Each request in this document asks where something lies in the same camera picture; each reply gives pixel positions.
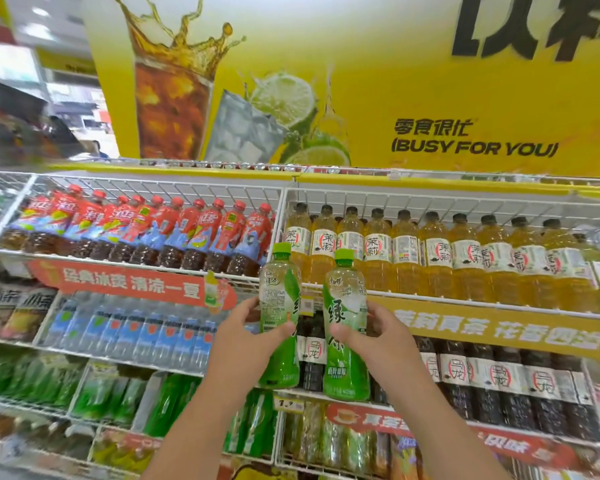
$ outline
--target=shelf price tag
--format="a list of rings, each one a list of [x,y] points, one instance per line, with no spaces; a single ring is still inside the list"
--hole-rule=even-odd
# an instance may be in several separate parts
[[[273,396],[273,407],[276,411],[301,414],[304,412],[304,401],[275,395]]]
[[[313,297],[311,296],[301,296],[300,297],[300,314],[307,315],[309,317],[313,316]]]

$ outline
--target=ceiling light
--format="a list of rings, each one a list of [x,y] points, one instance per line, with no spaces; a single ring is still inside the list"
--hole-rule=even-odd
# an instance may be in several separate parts
[[[54,36],[51,35],[48,26],[42,25],[41,23],[28,23],[22,27],[21,31],[32,37],[55,40]]]
[[[43,10],[42,8],[38,8],[37,6],[34,6],[31,10],[36,15],[49,16],[49,12],[47,10]]]

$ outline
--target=water bottle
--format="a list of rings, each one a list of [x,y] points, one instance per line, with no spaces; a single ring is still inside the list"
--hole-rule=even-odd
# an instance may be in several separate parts
[[[182,318],[185,315],[184,305],[174,305],[169,310],[169,314],[164,319],[158,339],[153,347],[152,364],[160,367],[171,366],[171,355],[178,339],[178,332],[182,326]]]
[[[176,345],[171,355],[171,368],[186,372],[191,365],[193,347],[196,344],[196,336],[200,331],[200,320],[196,316],[190,316],[182,323],[176,338]]]
[[[108,295],[100,306],[93,311],[89,324],[82,334],[80,343],[78,343],[78,352],[96,352],[102,332],[104,332],[107,323],[111,319],[116,300],[120,300],[120,298],[115,295]]]
[[[53,322],[49,326],[47,336],[42,341],[45,347],[59,347],[60,341],[64,337],[75,311],[81,303],[87,300],[89,293],[87,291],[76,291],[66,298],[62,306],[58,309]]]
[[[104,300],[101,293],[93,293],[86,301],[82,302],[76,309],[64,337],[60,340],[60,348],[64,350],[76,350],[82,339],[82,334],[89,324],[93,309]]]
[[[141,298],[130,307],[131,313],[128,314],[127,321],[120,329],[111,357],[119,360],[131,360],[133,358],[134,349],[144,325],[144,318],[150,308],[151,302],[145,298]]]
[[[204,326],[200,327],[200,332],[196,337],[196,345],[193,348],[191,356],[190,370],[197,374],[204,374],[207,371],[209,362],[209,353],[211,345],[214,342],[214,336],[217,331],[216,322],[207,320]]]
[[[96,347],[95,355],[101,357],[112,355],[118,341],[118,336],[127,322],[127,317],[133,311],[133,306],[133,298],[124,298],[121,300],[120,305],[113,309],[111,318],[105,324],[104,331]]]
[[[136,348],[134,349],[133,361],[137,363],[151,363],[153,358],[153,347],[158,340],[158,332],[164,321],[165,308],[169,306],[161,303],[144,321]]]

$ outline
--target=lime slice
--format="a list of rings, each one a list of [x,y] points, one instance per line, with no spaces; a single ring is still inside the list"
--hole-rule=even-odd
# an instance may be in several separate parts
[[[251,94],[251,104],[272,114],[282,126],[292,128],[312,113],[315,97],[307,81],[289,74],[275,74],[259,81]]]
[[[287,163],[316,166],[350,166],[349,157],[335,146],[314,146],[291,156]]]

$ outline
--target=red shelf banner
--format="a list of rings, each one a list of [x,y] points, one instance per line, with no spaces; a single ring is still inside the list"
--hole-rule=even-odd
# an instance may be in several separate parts
[[[374,430],[414,437],[400,415],[394,411],[357,404],[331,403],[327,407],[327,418],[359,433]],[[576,453],[568,444],[524,431],[475,424],[469,426],[494,453],[540,467],[577,468],[579,466]]]
[[[65,294],[90,291],[208,306],[212,312],[231,310],[237,303],[235,290],[222,279],[205,282],[202,276],[190,274],[52,259],[34,259],[28,266],[39,281]]]

